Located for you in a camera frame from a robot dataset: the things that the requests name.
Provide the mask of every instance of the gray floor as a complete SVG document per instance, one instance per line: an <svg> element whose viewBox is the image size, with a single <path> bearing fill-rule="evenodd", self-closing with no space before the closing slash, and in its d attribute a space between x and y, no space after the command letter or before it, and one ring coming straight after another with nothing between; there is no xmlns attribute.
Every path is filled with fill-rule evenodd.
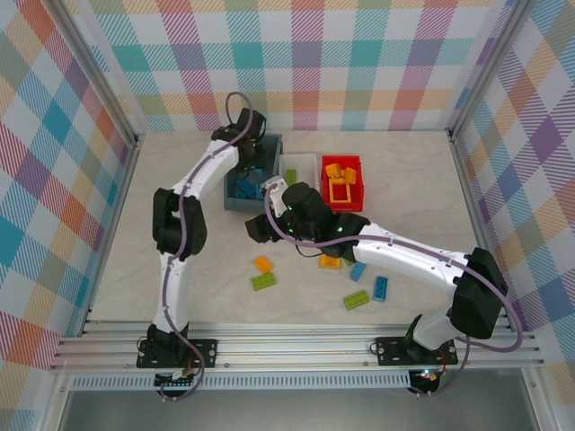
<svg viewBox="0 0 575 431"><path fill-rule="evenodd" d="M174 405L154 392L74 392L60 431L529 431L534 423L518 370L469 370L431 400L406 390L200 391Z"/></svg>

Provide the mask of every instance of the plaid wall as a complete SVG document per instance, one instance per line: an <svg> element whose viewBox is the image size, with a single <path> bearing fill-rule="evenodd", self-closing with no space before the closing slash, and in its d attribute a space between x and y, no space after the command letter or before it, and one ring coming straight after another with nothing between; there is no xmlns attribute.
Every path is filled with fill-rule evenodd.
<svg viewBox="0 0 575 431"><path fill-rule="evenodd" d="M449 121L447 122L447 128L449 128L449 129L453 128L454 124L456 123L457 117L459 116L459 112L461 112L461 109L463 108L464 103L467 100L467 96L469 95L469 92L475 86L475 83L477 83L479 76L482 74L482 71L485 67L485 61L487 60L491 51L493 50L493 47L495 46L496 40L498 39L500 34L503 32L503 29L505 29L505 25L507 24L507 21L511 15L511 12L513 11L513 7L515 6L515 4L517 2L518 2L518 0L506 0L505 1L505 5L501 9L500 15L498 16L497 21L495 22L495 25L491 29L491 33L489 35L489 38L487 38L487 41L485 42L485 45L483 46L482 53L477 57L477 61L475 62L475 65L473 66L472 72L469 74L469 77L467 78L467 82L465 83L465 87L461 91L461 93L459 94L459 98L457 99L456 106L453 109L453 112L451 113L451 117L449 118Z"/></svg>
<svg viewBox="0 0 575 431"><path fill-rule="evenodd" d="M107 67L75 0L66 2ZM450 103L454 82L469 73L464 65L476 61L470 49L483 20L494 4L501 5L493 0L89 3L155 130L216 128L226 122L226 94L238 89L272 128L443 129L450 113L445 110L455 104ZM128 105L125 92L118 92Z"/></svg>
<svg viewBox="0 0 575 431"><path fill-rule="evenodd" d="M0 430L27 430L93 281L128 147L40 0L0 2Z"/></svg>
<svg viewBox="0 0 575 431"><path fill-rule="evenodd" d="M555 410L575 421L575 1L537 3L459 144Z"/></svg>

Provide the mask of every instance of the lego brick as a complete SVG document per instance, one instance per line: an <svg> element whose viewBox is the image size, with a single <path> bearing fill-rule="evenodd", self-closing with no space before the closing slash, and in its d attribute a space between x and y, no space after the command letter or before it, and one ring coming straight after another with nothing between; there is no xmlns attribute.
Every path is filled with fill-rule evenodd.
<svg viewBox="0 0 575 431"><path fill-rule="evenodd" d="M252 278L252 286L254 291L265 289L266 287L274 286L276 284L276 276L273 272L268 272L261 276Z"/></svg>
<svg viewBox="0 0 575 431"><path fill-rule="evenodd" d="M360 305L369 302L369 296L365 290L360 290L355 294L351 294L343 298L343 303L345 303L345 308L349 310L353 310L354 308L358 308Z"/></svg>
<svg viewBox="0 0 575 431"><path fill-rule="evenodd" d="M333 186L334 185L345 185L346 198L342 200L335 200L333 198ZM348 204L351 202L351 191L349 189L349 183L343 178L330 178L330 203L332 204Z"/></svg>
<svg viewBox="0 0 575 431"><path fill-rule="evenodd" d="M286 171L286 184L293 186L297 182L297 171L295 169L288 169Z"/></svg>
<svg viewBox="0 0 575 431"><path fill-rule="evenodd" d="M385 301L387 298L387 277L377 277L374 284L374 301Z"/></svg>
<svg viewBox="0 0 575 431"><path fill-rule="evenodd" d="M256 266L257 269L260 270L262 274L266 274L273 269L273 265L269 260L265 258L265 256L258 257L253 264Z"/></svg>
<svg viewBox="0 0 575 431"><path fill-rule="evenodd" d="M365 263L361 262L356 263L353 269L351 270L351 274L349 274L349 278L351 278L353 281L358 281L359 278L361 277L361 274L363 274L363 271L366 268L366 266L367 265Z"/></svg>
<svg viewBox="0 0 575 431"><path fill-rule="evenodd" d="M343 178L349 184L356 183L356 170L353 168L345 168L343 172Z"/></svg>
<svg viewBox="0 0 575 431"><path fill-rule="evenodd" d="M329 178L339 178L341 176L341 167L337 163L328 164L325 167L325 173Z"/></svg>
<svg viewBox="0 0 575 431"><path fill-rule="evenodd" d="M341 268L341 259L340 258L331 258L329 256L325 256L324 254L320 256L320 267L321 268L332 268L332 269L339 269Z"/></svg>
<svg viewBox="0 0 575 431"><path fill-rule="evenodd" d="M240 179L236 182L237 187L243 190L243 192L251 196L255 193L255 187L246 179Z"/></svg>

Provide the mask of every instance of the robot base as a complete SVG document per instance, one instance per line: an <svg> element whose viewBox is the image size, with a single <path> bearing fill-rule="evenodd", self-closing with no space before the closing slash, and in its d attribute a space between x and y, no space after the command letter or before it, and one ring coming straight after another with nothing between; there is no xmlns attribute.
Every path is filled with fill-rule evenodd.
<svg viewBox="0 0 575 431"><path fill-rule="evenodd" d="M188 327L181 332L192 346L204 358L206 368L216 366L217 340L216 339L188 339ZM154 324L147 329L144 337L137 345L137 368L198 368L197 358L188 346L173 332L163 332Z"/></svg>
<svg viewBox="0 0 575 431"><path fill-rule="evenodd" d="M453 340L439 349L427 351L421 360L415 361L408 353L404 337L381 337L376 339L377 363L382 365L455 365L457 352Z"/></svg>

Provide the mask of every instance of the red storage box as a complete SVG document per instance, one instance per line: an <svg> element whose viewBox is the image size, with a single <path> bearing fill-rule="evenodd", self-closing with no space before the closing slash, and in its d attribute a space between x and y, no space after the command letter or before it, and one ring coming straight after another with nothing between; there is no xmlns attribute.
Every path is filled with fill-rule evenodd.
<svg viewBox="0 0 575 431"><path fill-rule="evenodd" d="M325 172L325 166L337 163L342 169L353 168L356 170L356 183L349 185L351 202L330 203L330 182ZM363 177L361 175L361 160L358 155L325 155L322 158L322 195L323 200L333 211L360 212L363 211ZM346 198L346 190L343 185L333 186L333 197L337 200Z"/></svg>

